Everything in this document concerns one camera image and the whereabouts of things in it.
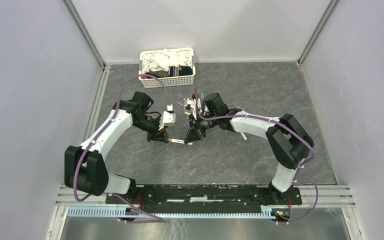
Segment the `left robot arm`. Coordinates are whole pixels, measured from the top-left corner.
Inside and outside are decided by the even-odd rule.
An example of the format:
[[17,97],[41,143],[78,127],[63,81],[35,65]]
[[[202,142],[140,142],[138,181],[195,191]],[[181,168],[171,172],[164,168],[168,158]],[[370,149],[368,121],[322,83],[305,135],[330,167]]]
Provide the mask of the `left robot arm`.
[[149,108],[154,100],[136,91],[130,100],[115,103],[104,123],[79,146],[70,145],[64,152],[64,184],[78,191],[100,196],[117,193],[125,204],[137,198],[134,179],[109,174],[105,159],[120,136],[134,126],[147,132],[147,141],[168,143],[167,125],[176,121],[171,103],[167,109],[152,117]]

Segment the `white marker pen body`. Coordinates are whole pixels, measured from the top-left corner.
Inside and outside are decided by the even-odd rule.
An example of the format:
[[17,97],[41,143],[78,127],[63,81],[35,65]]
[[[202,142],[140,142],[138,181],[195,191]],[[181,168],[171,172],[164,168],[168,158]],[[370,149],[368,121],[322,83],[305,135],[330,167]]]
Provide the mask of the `white marker pen body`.
[[184,141],[184,140],[181,140],[181,139],[173,139],[173,138],[169,138],[168,141],[169,141],[170,143],[185,144],[185,141]]

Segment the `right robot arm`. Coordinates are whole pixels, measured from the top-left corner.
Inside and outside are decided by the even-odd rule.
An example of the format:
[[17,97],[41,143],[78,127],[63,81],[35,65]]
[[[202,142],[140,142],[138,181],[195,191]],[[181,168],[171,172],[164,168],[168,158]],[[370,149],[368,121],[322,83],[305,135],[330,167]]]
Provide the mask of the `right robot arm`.
[[278,162],[274,177],[268,185],[269,199],[275,204],[282,204],[289,198],[299,169],[314,157],[314,141],[291,114],[266,117],[250,114],[240,108],[229,108],[217,92],[204,99],[194,93],[184,100],[183,108],[189,122],[184,138],[186,144],[203,140],[207,130],[214,127],[251,134],[268,141]]

